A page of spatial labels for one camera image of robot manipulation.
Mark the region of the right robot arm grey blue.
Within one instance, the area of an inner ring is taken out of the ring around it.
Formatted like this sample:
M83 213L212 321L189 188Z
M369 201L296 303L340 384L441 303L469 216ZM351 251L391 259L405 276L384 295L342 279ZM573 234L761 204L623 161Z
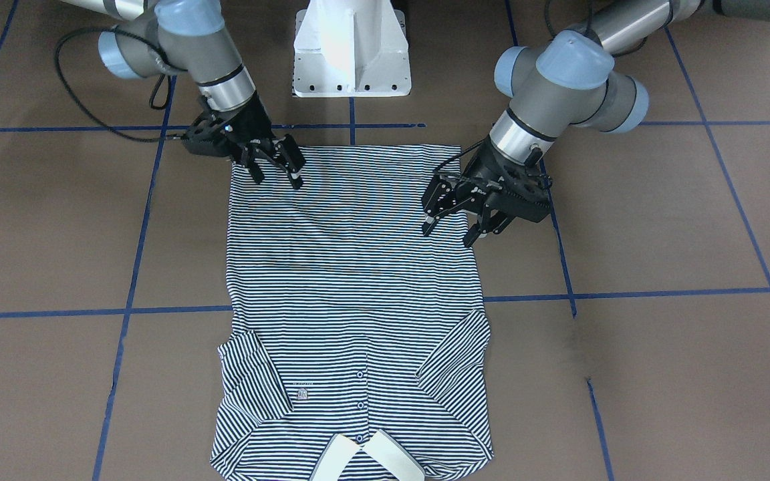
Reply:
M239 54L218 1L78 1L83 9L118 19L109 28L84 27L55 46L56 75L76 106L99 127L119 137L77 97L61 68L66 43L98 34L98 54L110 73L123 79L155 76L160 82L187 74L199 89L201 113L177 135L187 152L228 158L260 184L264 160L284 172L294 189L303 186L305 158L291 135L277 137L259 92Z

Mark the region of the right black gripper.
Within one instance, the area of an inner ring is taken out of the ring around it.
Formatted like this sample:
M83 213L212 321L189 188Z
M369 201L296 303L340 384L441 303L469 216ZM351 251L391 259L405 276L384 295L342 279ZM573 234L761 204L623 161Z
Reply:
M257 164L260 159L272 159L273 164L287 174L291 187L299 190L303 186L301 177L305 166L305 156L291 134L275 140L271 121L259 94L253 94L238 108L215 112L217 130L222 132L215 156L232 156L231 145L241 148L257 147L260 150L244 150L241 153L241 166L255 184L265 179L265 173Z

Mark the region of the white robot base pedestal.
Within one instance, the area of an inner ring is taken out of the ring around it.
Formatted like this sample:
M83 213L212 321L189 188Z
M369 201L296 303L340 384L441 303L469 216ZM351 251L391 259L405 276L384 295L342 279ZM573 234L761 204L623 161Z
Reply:
M412 91L403 1L311 1L295 15L291 92L388 98Z

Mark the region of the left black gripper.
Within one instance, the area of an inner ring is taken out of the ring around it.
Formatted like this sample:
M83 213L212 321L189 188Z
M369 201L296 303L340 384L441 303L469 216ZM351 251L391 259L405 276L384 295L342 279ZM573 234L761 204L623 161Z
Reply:
M539 170L542 157L541 150L532 147L526 161L516 162L490 139L483 140L460 180L434 174L428 183L422 195L422 235L429 236L441 219L459 211L477 216L463 237L467 249L488 234L501 234L515 219L541 222L552 210L552 180Z

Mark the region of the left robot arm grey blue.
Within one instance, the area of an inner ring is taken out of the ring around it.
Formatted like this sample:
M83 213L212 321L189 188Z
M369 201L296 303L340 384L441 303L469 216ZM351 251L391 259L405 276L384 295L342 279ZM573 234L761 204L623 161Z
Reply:
M473 158L461 173L434 169L422 195L422 234L447 216L468 212L476 221L463 244L471 247L517 218L546 218L552 180L541 173L541 159L568 127L606 134L635 128L650 95L637 79L615 71L616 59L704 6L727 17L770 22L770 1L614 1L589 9L543 49L507 49L495 65L495 84L509 104L489 134L471 146Z

